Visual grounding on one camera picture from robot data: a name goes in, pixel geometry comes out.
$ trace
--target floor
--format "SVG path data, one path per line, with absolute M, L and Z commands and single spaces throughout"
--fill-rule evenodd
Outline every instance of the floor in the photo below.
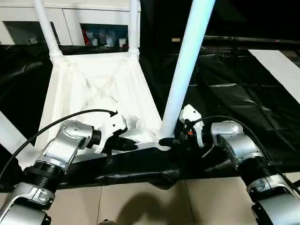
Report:
M 300 172 L 287 174 L 291 181 Z M 51 225 L 255 225 L 252 202 L 240 178 L 179 181 L 169 190 L 149 183 L 56 192 Z M 0 194 L 0 203 L 6 195 Z

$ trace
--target white pole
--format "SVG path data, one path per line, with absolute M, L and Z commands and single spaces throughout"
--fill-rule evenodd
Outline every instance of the white pole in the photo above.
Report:
M 172 137 L 215 0 L 193 0 L 160 129 Z
M 58 48 L 51 24 L 46 16 L 43 0 L 34 0 L 34 5 L 39 23 L 41 24 L 42 31 L 49 48 L 50 59 L 57 60 L 62 58 L 63 55 L 61 53 L 61 50 Z
M 138 22 L 138 0 L 130 0 L 129 2 L 129 57 L 139 57 L 139 49 L 137 48 L 137 22 Z
M 0 143 L 3 147 L 13 154 L 26 141 L 21 132 L 0 112 Z M 40 151 L 28 144 L 17 156 L 19 165 L 22 168 L 33 165 L 39 153 Z

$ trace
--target black cable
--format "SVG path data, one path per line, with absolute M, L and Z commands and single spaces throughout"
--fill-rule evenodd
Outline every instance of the black cable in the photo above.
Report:
M 268 155 L 266 149 L 264 148 L 263 144 L 260 142 L 260 140 L 258 139 L 258 137 L 254 134 L 254 132 L 244 123 L 242 123 L 241 121 L 229 117 L 229 116 L 221 116 L 221 115 L 215 115 L 215 116 L 207 116 L 207 117 L 203 117 L 197 120 L 194 120 L 190 123 L 188 123 L 189 126 L 193 126 L 196 123 L 202 121 L 202 120 L 207 120 L 207 119 L 213 119 L 213 118 L 218 118 L 218 119 L 227 119 L 227 120 L 232 120 L 235 121 L 239 124 L 241 124 L 244 128 L 246 128 L 248 130 L 248 132 L 252 135 L 252 137 L 255 139 L 256 143 L 259 145 L 260 150 L 262 151 L 262 154 L 267 158 L 267 160 L 269 161 L 269 163 L 271 163 L 273 160 L 271 160 L 271 157 Z M 277 166 L 274 166 L 275 169 L 277 170 L 277 173 L 284 179 L 284 181 L 287 183 L 287 185 L 289 185 L 295 192 L 297 192 L 297 194 L 299 194 L 300 196 L 300 191 L 299 189 L 286 177 L 283 175 L 283 173 L 280 171 L 280 169 Z
M 31 138 L 29 138 L 24 144 L 22 144 L 11 156 L 11 158 L 7 161 L 7 163 L 5 164 L 5 166 L 3 167 L 3 170 L 0 173 L 0 180 L 3 177 L 4 172 L 6 171 L 6 169 L 8 168 L 9 164 L 11 163 L 11 161 L 26 147 L 26 145 L 28 145 L 31 141 L 33 141 L 37 136 L 41 135 L 43 132 L 45 132 L 46 130 L 48 130 L 49 128 L 55 126 L 56 124 L 63 122 L 67 119 L 70 119 L 71 117 L 74 116 L 78 116 L 81 114 L 85 114 L 85 113 L 91 113 L 91 112 L 103 112 L 103 113 L 109 113 L 111 116 L 114 116 L 117 114 L 117 112 L 113 112 L 110 110 L 105 110 L 105 109 L 89 109 L 89 110 L 84 110 L 81 112 L 76 112 L 73 113 L 71 115 L 65 116 L 51 124 L 49 124 L 48 126 L 44 127 L 43 129 L 41 129 L 40 131 L 38 131 L 35 135 L 33 135 Z

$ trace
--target white cabinet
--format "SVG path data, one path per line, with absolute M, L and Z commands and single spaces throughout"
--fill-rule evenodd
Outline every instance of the white cabinet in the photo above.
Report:
M 60 45 L 128 44 L 129 0 L 43 0 Z M 138 46 L 140 8 L 138 9 Z M 33 0 L 0 0 L 3 45 L 44 42 Z
M 103 35 L 106 42 L 109 38 L 128 40 L 128 11 L 63 9 L 63 12 L 73 45 L 85 45 L 83 35 L 87 35 L 89 40 L 96 39 L 98 45 Z M 139 34 L 140 13 L 138 16 Z
M 72 45 L 62 9 L 46 8 L 49 21 L 61 45 Z M 44 42 L 38 16 L 33 7 L 0 7 L 0 42 L 3 45 Z

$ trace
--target black plastic sheet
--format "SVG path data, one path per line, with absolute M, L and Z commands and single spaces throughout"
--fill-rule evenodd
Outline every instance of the black plastic sheet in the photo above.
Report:
M 103 53 L 99 47 L 61 46 L 64 54 Z M 38 131 L 52 65 L 39 46 L 0 46 L 0 110 L 29 138 Z M 177 54 L 141 52 L 140 64 L 160 115 L 164 113 Z M 202 116 L 232 116 L 248 125 L 283 172 L 300 170 L 300 105 L 247 50 L 202 48 L 184 105 Z M 213 121 L 205 122 L 209 126 Z M 0 167 L 10 154 L 1 154 Z M 17 165 L 7 172 L 5 190 L 22 179 Z M 224 151 L 202 158 L 199 149 L 146 149 L 73 164 L 60 188 L 150 182 L 161 188 L 177 180 L 236 176 Z

